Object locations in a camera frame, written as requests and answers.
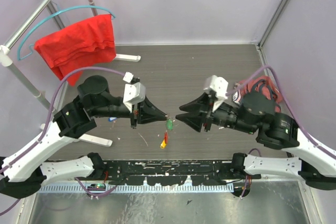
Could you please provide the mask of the blue tag key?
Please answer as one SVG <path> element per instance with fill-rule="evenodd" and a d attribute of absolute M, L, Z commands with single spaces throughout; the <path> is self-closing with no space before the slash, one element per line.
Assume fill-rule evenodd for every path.
<path fill-rule="evenodd" d="M 108 121 L 109 122 L 113 122 L 113 121 L 115 121 L 117 118 L 115 118 L 115 117 L 110 117 L 110 118 L 108 118 Z"/>

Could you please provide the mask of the red cloth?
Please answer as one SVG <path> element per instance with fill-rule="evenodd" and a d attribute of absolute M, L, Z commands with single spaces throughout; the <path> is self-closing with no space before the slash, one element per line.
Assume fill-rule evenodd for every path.
<path fill-rule="evenodd" d="M 112 15 L 71 24 L 36 41 L 34 49 L 59 80 L 76 69 L 111 62 L 116 57 Z"/>

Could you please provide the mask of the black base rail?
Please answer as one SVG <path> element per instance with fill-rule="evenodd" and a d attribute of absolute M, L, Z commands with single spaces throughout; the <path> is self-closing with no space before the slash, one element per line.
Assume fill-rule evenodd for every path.
<path fill-rule="evenodd" d="M 227 185 L 260 179 L 260 175 L 246 175 L 234 171 L 230 161 L 222 160 L 105 160 L 99 177 L 77 176 L 81 181 L 104 180 L 110 185 L 150 186 L 183 185 L 188 179 L 193 186 Z"/>

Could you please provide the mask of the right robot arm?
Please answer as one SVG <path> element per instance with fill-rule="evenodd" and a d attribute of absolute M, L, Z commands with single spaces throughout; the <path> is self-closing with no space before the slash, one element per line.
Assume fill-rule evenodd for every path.
<path fill-rule="evenodd" d="M 287 176 L 302 178 L 307 186 L 315 189 L 335 189 L 335 151 L 304 132 L 291 116 L 277 112 L 275 101 L 251 92 L 239 107 L 222 102 L 215 108 L 215 103 L 213 93 L 203 93 L 180 106 L 182 113 L 175 118 L 197 132 L 207 132 L 215 124 L 256 134 L 256 142 L 264 147 L 292 154 L 286 158 L 266 158 L 235 153 L 230 165 L 233 177 Z"/>

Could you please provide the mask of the reddish shirt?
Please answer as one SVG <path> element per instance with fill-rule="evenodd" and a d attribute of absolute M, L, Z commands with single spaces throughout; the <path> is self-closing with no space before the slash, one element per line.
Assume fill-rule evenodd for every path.
<path fill-rule="evenodd" d="M 268 100 L 275 101 L 275 111 L 281 112 L 280 102 L 283 101 L 283 96 L 269 76 L 261 76 L 257 79 L 249 81 L 243 88 L 232 95 L 233 102 L 236 105 L 240 105 L 243 97 L 252 91 L 259 92 Z"/>

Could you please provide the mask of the yellow tag key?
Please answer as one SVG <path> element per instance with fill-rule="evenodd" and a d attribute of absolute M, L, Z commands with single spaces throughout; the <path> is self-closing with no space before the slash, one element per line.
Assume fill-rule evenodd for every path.
<path fill-rule="evenodd" d="M 160 144 L 161 149 L 165 149 L 168 144 L 168 138 L 164 138 L 163 141 Z"/>

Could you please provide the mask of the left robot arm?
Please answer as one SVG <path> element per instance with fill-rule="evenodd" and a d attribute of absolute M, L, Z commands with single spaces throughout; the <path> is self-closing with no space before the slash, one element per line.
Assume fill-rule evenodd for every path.
<path fill-rule="evenodd" d="M 78 95 L 58 111 L 50 125 L 29 144 L 10 157 L 1 158 L 1 194 L 16 199 L 28 197 L 50 183 L 73 178 L 101 179 L 106 171 L 98 153 L 78 159 L 50 162 L 48 159 L 66 145 L 76 142 L 97 125 L 95 118 L 130 119 L 138 124 L 165 121 L 166 113 L 145 95 L 145 86 L 132 78 L 124 95 L 110 94 L 108 82 L 100 75 L 88 77 L 77 87 Z"/>

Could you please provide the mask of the metal key holder red handle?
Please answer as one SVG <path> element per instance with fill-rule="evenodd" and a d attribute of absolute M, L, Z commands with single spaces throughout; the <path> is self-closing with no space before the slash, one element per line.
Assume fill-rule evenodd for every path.
<path fill-rule="evenodd" d="M 168 138 L 168 130 L 166 129 L 165 133 L 164 133 L 164 138 Z"/>

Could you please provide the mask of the green tag key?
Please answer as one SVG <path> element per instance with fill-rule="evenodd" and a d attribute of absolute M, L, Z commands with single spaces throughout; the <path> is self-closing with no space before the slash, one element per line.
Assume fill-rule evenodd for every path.
<path fill-rule="evenodd" d="M 166 121 L 166 129 L 168 131 L 172 131 L 173 130 L 173 120 L 172 119 L 167 119 L 167 121 Z"/>

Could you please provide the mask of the teal clothes hanger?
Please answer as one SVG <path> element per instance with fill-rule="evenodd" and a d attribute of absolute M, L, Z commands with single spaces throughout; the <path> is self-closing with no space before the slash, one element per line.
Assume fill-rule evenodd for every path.
<path fill-rule="evenodd" d="M 16 58 L 18 61 L 21 61 L 27 57 L 29 57 L 30 55 L 33 54 L 33 49 L 32 49 L 32 46 L 33 44 L 30 44 L 29 45 L 29 53 L 25 56 L 21 56 L 21 49 L 23 47 L 23 45 L 25 44 L 25 42 L 27 41 L 27 39 L 33 34 L 33 32 L 35 32 L 41 25 L 43 25 L 45 22 L 53 19 L 54 17 L 57 17 L 59 16 L 60 14 L 63 14 L 63 13 L 66 13 L 66 12 L 69 12 L 71 10 L 76 10 L 76 9 L 93 9 L 93 10 L 103 10 L 107 13 L 109 13 L 111 15 L 111 19 L 114 20 L 116 18 L 116 16 L 114 15 L 114 13 L 107 9 L 107 8 L 104 8 L 104 7 L 101 7 L 101 6 L 96 6 L 96 5 L 77 5 L 77 6 L 72 6 L 72 7 L 68 7 L 68 8 L 65 8 L 65 9 L 61 9 L 51 15 L 49 15 L 48 17 L 42 19 L 40 22 L 38 22 L 27 34 L 26 36 L 23 38 L 23 40 L 20 42 L 19 46 L 18 46 L 18 49 L 17 49 L 17 54 L 16 54 Z"/>

